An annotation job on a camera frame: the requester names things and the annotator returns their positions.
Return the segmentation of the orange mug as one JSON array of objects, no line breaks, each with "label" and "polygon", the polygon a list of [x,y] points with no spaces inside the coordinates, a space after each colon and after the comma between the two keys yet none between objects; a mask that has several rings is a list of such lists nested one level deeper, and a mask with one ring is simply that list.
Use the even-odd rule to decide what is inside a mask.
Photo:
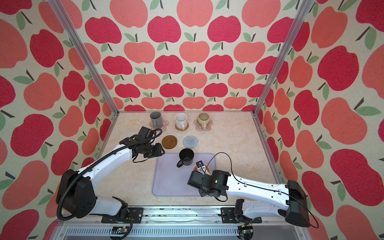
[{"label": "orange mug", "polygon": [[200,167],[195,166],[193,171],[199,172],[201,174],[211,175],[210,170],[209,170],[209,168],[207,168],[206,165],[203,165],[203,166],[200,166]]}]

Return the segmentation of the black mug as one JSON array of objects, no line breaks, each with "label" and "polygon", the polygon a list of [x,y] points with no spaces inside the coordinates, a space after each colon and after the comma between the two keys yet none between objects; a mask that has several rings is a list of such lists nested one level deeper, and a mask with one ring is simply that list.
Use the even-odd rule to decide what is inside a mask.
[{"label": "black mug", "polygon": [[180,160],[177,163],[177,168],[182,166],[190,166],[193,163],[194,151],[192,149],[183,149],[179,153]]}]

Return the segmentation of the pink flower coaster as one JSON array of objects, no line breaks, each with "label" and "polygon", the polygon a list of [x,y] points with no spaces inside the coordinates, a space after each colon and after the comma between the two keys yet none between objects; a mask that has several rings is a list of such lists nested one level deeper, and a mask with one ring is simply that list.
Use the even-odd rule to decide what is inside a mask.
[{"label": "pink flower coaster", "polygon": [[[165,131],[167,130],[167,127],[169,126],[170,122],[167,121],[167,120],[162,119],[162,123],[163,123],[163,126],[161,127],[161,129],[163,130],[163,132],[165,132]],[[156,128],[153,126],[152,121],[149,122],[149,126],[150,126],[150,129],[151,129],[151,130],[156,129]]]},{"label": "pink flower coaster", "polygon": [[209,124],[208,124],[208,126],[206,127],[205,130],[203,129],[203,127],[201,127],[201,126],[199,125],[199,123],[198,123],[197,120],[194,120],[194,121],[193,121],[193,124],[194,124],[194,126],[195,126],[195,128],[196,128],[196,131],[198,131],[198,132],[202,132],[202,131],[209,132],[209,131],[211,131],[211,129],[212,129],[212,125],[214,124],[214,121],[210,121]]}]

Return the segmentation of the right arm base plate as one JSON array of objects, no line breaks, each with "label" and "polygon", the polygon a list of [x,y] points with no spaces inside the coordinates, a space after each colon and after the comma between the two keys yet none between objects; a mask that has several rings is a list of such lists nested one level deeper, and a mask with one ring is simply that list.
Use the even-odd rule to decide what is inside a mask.
[{"label": "right arm base plate", "polygon": [[236,208],[221,208],[219,216],[222,218],[223,224],[244,223],[247,225],[250,223],[261,224],[263,222],[261,217],[257,217],[255,219],[245,217],[243,215],[243,211]]}]

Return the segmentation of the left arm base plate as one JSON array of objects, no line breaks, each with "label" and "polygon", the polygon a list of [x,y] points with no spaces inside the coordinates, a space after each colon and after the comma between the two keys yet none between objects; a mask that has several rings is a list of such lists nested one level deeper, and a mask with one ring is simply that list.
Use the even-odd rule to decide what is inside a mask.
[{"label": "left arm base plate", "polygon": [[143,208],[123,208],[116,216],[102,216],[103,224],[140,224],[143,217]]}]

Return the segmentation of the brown round coaster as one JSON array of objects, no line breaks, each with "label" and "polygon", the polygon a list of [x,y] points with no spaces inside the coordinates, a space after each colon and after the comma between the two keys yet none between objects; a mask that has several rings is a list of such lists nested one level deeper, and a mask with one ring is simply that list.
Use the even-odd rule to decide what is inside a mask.
[{"label": "brown round coaster", "polygon": [[164,149],[173,149],[177,146],[178,140],[173,135],[165,136],[162,140],[162,146]]}]

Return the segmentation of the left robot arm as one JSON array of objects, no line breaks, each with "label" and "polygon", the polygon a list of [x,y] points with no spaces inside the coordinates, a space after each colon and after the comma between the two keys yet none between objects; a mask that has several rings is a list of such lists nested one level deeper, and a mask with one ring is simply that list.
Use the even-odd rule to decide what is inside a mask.
[{"label": "left robot arm", "polygon": [[145,159],[165,154],[162,144],[117,145],[96,162],[79,169],[68,170],[62,175],[56,202],[57,218],[68,221],[88,215],[98,215],[127,223],[132,220],[128,204],[113,197],[97,196],[94,188],[123,163],[143,155]]}]

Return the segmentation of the grey mug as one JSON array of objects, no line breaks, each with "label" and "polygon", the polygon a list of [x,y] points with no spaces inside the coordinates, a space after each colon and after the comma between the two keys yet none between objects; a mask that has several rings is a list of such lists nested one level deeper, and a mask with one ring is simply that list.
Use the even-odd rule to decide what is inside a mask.
[{"label": "grey mug", "polygon": [[154,129],[161,129],[163,127],[163,119],[160,112],[152,112],[150,118]]}]

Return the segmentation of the white mug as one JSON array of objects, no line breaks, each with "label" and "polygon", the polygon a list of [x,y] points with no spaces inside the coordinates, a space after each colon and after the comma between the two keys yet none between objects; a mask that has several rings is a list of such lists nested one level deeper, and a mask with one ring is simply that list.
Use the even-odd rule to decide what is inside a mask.
[{"label": "white mug", "polygon": [[185,130],[188,125],[188,116],[184,113],[175,115],[176,127],[180,130]]}]

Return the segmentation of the beige mug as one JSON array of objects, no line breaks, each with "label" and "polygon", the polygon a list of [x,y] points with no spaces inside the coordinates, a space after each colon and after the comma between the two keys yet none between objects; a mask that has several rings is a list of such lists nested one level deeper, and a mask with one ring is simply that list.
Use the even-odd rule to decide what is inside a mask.
[{"label": "beige mug", "polygon": [[207,113],[201,113],[197,117],[198,125],[205,131],[211,122],[210,116]]}]

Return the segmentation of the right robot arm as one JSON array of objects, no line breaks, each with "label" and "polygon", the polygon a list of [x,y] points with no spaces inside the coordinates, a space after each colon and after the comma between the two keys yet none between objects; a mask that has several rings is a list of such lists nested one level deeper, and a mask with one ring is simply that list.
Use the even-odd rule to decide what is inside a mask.
[{"label": "right robot arm", "polygon": [[276,216],[294,226],[311,226],[307,195],[296,181],[268,184],[215,170],[211,175],[193,171],[188,185],[198,189],[201,197],[240,197],[237,208],[247,219]]}]

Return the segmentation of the grey round knitted coaster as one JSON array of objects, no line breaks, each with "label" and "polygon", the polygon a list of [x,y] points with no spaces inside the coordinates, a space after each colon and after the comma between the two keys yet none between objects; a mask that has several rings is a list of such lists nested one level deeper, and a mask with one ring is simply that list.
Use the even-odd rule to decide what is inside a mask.
[{"label": "grey round knitted coaster", "polygon": [[183,140],[183,145],[187,149],[193,149],[199,144],[199,140],[195,136],[187,136]]}]

